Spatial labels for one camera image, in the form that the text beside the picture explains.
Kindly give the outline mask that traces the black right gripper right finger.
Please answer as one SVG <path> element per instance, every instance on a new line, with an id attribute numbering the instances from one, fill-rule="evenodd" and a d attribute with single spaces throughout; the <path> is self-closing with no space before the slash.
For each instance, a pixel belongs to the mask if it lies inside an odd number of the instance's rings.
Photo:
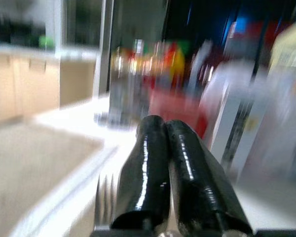
<path id="1" fill-rule="evenodd" d="M 253 233 L 224 169 L 180 120 L 166 122 L 177 180 L 178 227 L 184 236 Z"/>

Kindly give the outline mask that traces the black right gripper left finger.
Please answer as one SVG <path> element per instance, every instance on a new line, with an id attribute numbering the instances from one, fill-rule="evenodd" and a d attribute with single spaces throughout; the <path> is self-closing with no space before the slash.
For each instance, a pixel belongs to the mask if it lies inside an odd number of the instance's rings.
<path id="1" fill-rule="evenodd" d="M 170 210 L 170 157 L 166 124 L 160 116 L 143 118 L 136 143 L 121 169 L 113 229 L 153 230 Z"/>

